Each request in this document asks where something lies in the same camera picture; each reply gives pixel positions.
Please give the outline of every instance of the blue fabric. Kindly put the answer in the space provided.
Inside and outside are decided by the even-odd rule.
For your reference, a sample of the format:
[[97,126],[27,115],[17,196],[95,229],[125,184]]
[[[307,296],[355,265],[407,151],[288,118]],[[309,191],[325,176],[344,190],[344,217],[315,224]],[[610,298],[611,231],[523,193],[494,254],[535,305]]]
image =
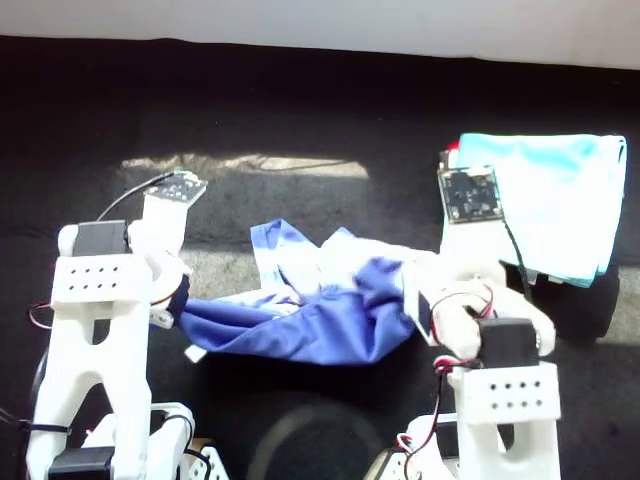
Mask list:
[[[609,266],[626,162],[620,136],[472,133],[460,138],[455,166],[495,167],[527,268],[588,287]],[[512,249],[502,258],[516,263]]]
[[403,313],[405,247],[336,231],[317,247],[279,219],[251,229],[261,289],[191,299],[179,320],[211,352],[320,365],[373,363],[413,332]]

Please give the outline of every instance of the circuit board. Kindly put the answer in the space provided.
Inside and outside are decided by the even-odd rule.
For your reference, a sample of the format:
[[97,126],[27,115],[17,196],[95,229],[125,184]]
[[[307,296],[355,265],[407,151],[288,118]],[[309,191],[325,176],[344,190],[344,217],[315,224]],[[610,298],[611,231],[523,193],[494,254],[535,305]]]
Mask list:
[[193,204],[207,189],[207,182],[193,174],[174,175],[144,193],[161,200]]
[[503,218],[493,167],[451,168],[438,171],[442,205],[449,223]]

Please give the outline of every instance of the black wire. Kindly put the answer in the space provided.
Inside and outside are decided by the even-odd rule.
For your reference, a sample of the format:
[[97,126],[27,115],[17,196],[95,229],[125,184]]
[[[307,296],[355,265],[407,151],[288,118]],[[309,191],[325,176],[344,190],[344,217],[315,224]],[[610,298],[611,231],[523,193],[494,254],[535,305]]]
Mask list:
[[184,423],[186,423],[187,425],[189,425],[189,438],[187,438],[187,444],[185,445],[185,450],[187,448],[189,448],[189,445],[191,445],[191,441],[193,440],[193,424],[191,423],[191,420],[189,420],[185,415],[182,414],[175,414],[175,415],[169,415],[168,417],[166,417],[164,419],[164,421],[162,422],[163,424],[167,423],[169,420],[175,420],[175,419],[180,419],[180,420],[184,420]]
[[142,182],[140,185],[137,185],[137,186],[133,187],[130,190],[127,190],[122,195],[120,195],[118,198],[116,198],[113,202],[111,202],[111,204],[107,208],[105,208],[100,215],[98,215],[98,218],[96,219],[96,221],[99,222],[101,220],[104,220],[104,218],[111,212],[111,210],[116,208],[120,203],[125,201],[130,196],[135,195],[138,192],[141,192],[145,188],[148,188],[148,187],[151,187],[153,185],[156,185],[156,184],[166,180],[169,177],[173,177],[176,173],[178,173],[178,172],[176,172],[176,171],[165,172],[165,173],[163,173],[161,175],[158,175],[158,176],[155,176],[153,178],[150,178],[146,182]]
[[520,274],[520,280],[522,281],[522,292],[524,293],[524,298],[527,299],[529,303],[533,303],[533,295],[531,294],[531,285],[529,285],[529,279],[527,278],[527,269],[524,266],[524,260],[522,260],[522,252],[520,252],[520,247],[518,247],[518,242],[516,242],[516,237],[513,235],[509,224],[506,219],[502,220],[504,223],[504,228],[507,230],[507,235],[509,235],[509,240],[511,240],[511,244],[513,245],[513,249],[516,251],[516,258],[518,259],[518,273]]
[[[149,180],[147,180],[145,182],[142,182],[141,184],[139,184],[139,185],[127,190],[122,195],[120,195],[118,198],[116,198],[113,202],[111,202],[111,204],[109,204],[109,206],[107,208],[105,208],[100,215],[98,215],[98,218],[96,219],[96,221],[99,222],[101,220],[104,220],[104,218],[109,213],[111,213],[111,211],[114,208],[116,208],[120,203],[122,203],[127,198],[131,197],[132,195],[135,195],[136,193],[143,191],[145,188],[148,188],[148,187],[151,187],[153,185],[156,185],[156,184],[166,180],[167,178],[173,177],[177,173],[179,173],[179,172],[175,171],[175,170],[171,171],[171,172],[165,172],[163,174],[160,174],[160,175],[157,175],[157,176],[155,176],[153,178],[150,178]],[[46,368],[47,368],[47,358],[48,358],[48,356],[49,356],[49,349],[47,348],[44,351],[44,353],[42,354],[42,357],[40,357],[40,362],[38,363],[38,368],[36,369],[36,373],[35,373],[35,375],[33,377],[33,382],[31,384],[31,396],[30,396],[30,407],[31,407],[32,411],[35,410],[35,404],[36,404],[37,397],[38,397],[38,391],[40,390],[40,385],[42,385],[42,381],[44,380],[44,375],[45,375]],[[191,436],[193,436],[193,427],[191,426],[190,422],[189,422],[189,426],[191,428]],[[18,480],[25,480],[25,479],[29,478],[29,473],[28,473],[28,469],[27,469],[27,459],[26,459],[27,449],[29,447],[29,431],[28,431],[28,429],[24,429],[24,430],[25,431],[22,433],[22,437],[21,437],[21,440],[20,440],[20,445],[18,447],[18,458],[21,459],[21,460],[19,460],[19,464],[18,464],[18,472],[17,472]]]
[[425,438],[424,442],[422,443],[422,445],[420,445],[418,448],[416,448],[411,453],[409,453],[404,462],[403,473],[404,473],[405,480],[410,480],[409,479],[409,461],[414,457],[414,455],[416,455],[420,450],[422,450],[424,447],[426,447],[429,444],[429,441],[431,440],[431,438],[433,438],[433,434],[435,433],[436,427],[438,426],[438,416],[440,415],[440,406],[442,405],[442,390],[444,386],[444,378],[445,378],[444,374],[440,374],[438,376],[438,393],[436,394],[436,404],[433,408],[433,423],[431,424],[431,430],[429,430],[429,433]]
[[187,455],[196,457],[198,460],[200,460],[205,464],[205,467],[207,468],[207,473],[204,474],[204,480],[209,480],[209,477],[211,476],[211,464],[209,463],[209,457],[198,452],[197,450],[191,450],[190,448],[186,448],[184,453],[186,453]]

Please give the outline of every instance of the red wire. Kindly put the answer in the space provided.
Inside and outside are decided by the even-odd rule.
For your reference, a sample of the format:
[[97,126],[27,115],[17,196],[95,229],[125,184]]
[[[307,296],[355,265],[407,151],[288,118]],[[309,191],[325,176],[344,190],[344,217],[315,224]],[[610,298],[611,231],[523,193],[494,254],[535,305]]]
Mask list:
[[41,310],[43,308],[49,308],[51,305],[49,305],[48,302],[42,302],[42,303],[36,303],[35,305],[32,305],[29,307],[29,309],[27,310],[27,317],[29,318],[29,321],[36,327],[41,328],[42,330],[51,330],[51,325],[45,325],[44,323],[40,323],[38,320],[36,320],[36,317],[34,317],[33,312],[36,310]]

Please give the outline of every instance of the cable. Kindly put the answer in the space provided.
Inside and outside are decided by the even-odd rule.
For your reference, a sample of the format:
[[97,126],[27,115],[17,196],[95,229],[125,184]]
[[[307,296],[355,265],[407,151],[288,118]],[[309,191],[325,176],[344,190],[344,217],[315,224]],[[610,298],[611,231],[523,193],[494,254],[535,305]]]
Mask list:
[[520,251],[520,247],[518,247],[518,242],[516,242],[516,237],[513,235],[509,224],[505,218],[502,219],[504,223],[504,228],[507,230],[507,235],[509,235],[509,240],[511,240],[511,244],[513,245],[513,249],[516,251],[516,258],[518,260],[518,273],[520,274],[520,280],[522,281],[522,292],[524,293],[524,298],[527,299],[527,302],[533,303],[533,295],[531,294],[531,285],[529,285],[529,279],[527,278],[527,269],[524,266],[524,260],[522,260],[522,252]]
[[204,480],[209,480],[209,477],[211,476],[211,464],[209,463],[209,457],[207,457],[206,455],[196,451],[196,450],[192,450],[190,448],[186,448],[184,453],[186,453],[187,455],[191,455],[193,457],[196,457],[198,460],[200,460],[201,462],[204,463],[207,472],[204,474]]
[[36,310],[41,310],[43,308],[49,308],[49,307],[51,307],[49,302],[36,303],[35,305],[31,305],[27,309],[26,317],[34,326],[41,328],[42,330],[51,330],[51,325],[45,325],[44,323],[40,323],[34,315],[34,312]]
[[104,220],[104,218],[109,213],[111,213],[111,210],[116,208],[120,203],[122,203],[127,198],[131,197],[132,195],[135,195],[136,193],[143,191],[145,188],[157,185],[158,183],[166,180],[167,178],[173,177],[174,175],[184,174],[184,173],[185,172],[183,170],[173,170],[171,172],[165,172],[165,173],[163,173],[161,175],[157,175],[157,176],[155,176],[153,178],[150,178],[146,182],[142,182],[140,185],[137,185],[137,186],[131,188],[130,190],[127,190],[122,195],[120,195],[118,198],[116,198],[113,202],[111,202],[111,204],[107,208],[105,208],[100,215],[98,215],[98,218],[96,219],[96,221],[100,222],[100,221]]
[[424,442],[422,442],[422,444],[418,448],[413,450],[411,453],[407,454],[407,458],[404,462],[405,480],[411,480],[409,478],[409,461],[414,457],[414,455],[416,455],[420,450],[422,450],[424,447],[426,447],[429,444],[431,437],[433,437],[433,434],[436,431],[436,427],[438,426],[438,416],[440,415],[440,405],[442,403],[443,385],[444,385],[444,374],[440,374],[438,375],[438,393],[436,394],[436,404],[433,407],[433,422],[431,423],[431,428],[429,429],[429,433],[427,434],[427,437],[425,438]]
[[440,342],[440,339],[438,338],[438,331],[436,329],[436,322],[433,320],[433,313],[435,312],[436,307],[438,307],[445,300],[448,300],[448,299],[450,299],[452,297],[456,297],[456,296],[459,296],[459,295],[473,295],[473,296],[479,298],[480,300],[482,300],[483,302],[486,302],[486,305],[484,306],[484,308],[478,314],[480,316],[480,318],[486,318],[486,317],[489,316],[489,314],[493,310],[493,290],[491,290],[491,288],[489,288],[487,285],[485,285],[485,287],[487,287],[487,289],[489,289],[489,292],[491,294],[491,296],[489,297],[489,300],[484,298],[482,295],[478,295],[475,292],[452,292],[452,293],[449,293],[449,294],[445,295],[444,297],[436,300],[436,302],[433,304],[433,306],[431,306],[431,309],[430,309],[431,311],[429,312],[429,318],[431,319],[429,328],[431,330],[431,333],[433,334],[433,339],[436,341],[436,343],[438,343],[439,345],[442,345],[442,342]]
[[[166,180],[167,178],[173,177],[174,175],[179,175],[179,174],[185,174],[187,173],[184,170],[173,170],[171,172],[165,172],[161,175],[157,175],[153,178],[150,178],[149,180],[142,182],[141,184],[127,190],[125,193],[123,193],[122,195],[120,195],[118,198],[116,198],[113,202],[111,202],[111,204],[109,204],[109,206],[107,208],[105,208],[102,213],[100,215],[98,215],[96,221],[102,221],[104,220],[104,218],[111,213],[111,211],[116,208],[120,203],[122,203],[123,201],[125,201],[127,198],[131,197],[132,195],[135,195],[138,192],[143,191],[145,188],[148,187],[152,187],[154,185],[157,185],[158,183]],[[31,307],[27,308],[27,312],[26,312],[26,316],[29,319],[29,321],[35,325],[38,328],[42,328],[44,330],[51,330],[51,326],[50,325],[45,325],[43,323],[40,323],[34,316],[34,311],[42,309],[42,308],[46,308],[49,307],[49,303],[48,302],[41,302],[41,303],[37,303],[35,305],[32,305]],[[47,358],[49,356],[49,349],[47,348],[44,353],[42,354],[42,357],[40,357],[40,362],[38,364],[38,368],[36,369],[36,373],[33,377],[33,383],[31,385],[31,398],[30,398],[30,408],[31,411],[35,410],[35,404],[36,404],[36,400],[38,397],[38,391],[40,390],[40,385],[42,384],[42,381],[44,380],[44,375],[46,372],[46,366],[47,366]],[[17,472],[17,478],[18,480],[25,480],[29,478],[28,475],[28,469],[27,469],[27,462],[26,462],[26,455],[27,455],[27,448],[29,445],[29,435],[28,435],[28,430],[23,429],[25,433],[23,433],[22,439],[20,441],[20,445],[19,445],[19,453],[18,453],[18,458],[21,459],[21,461],[19,460],[18,463],[18,472]]]

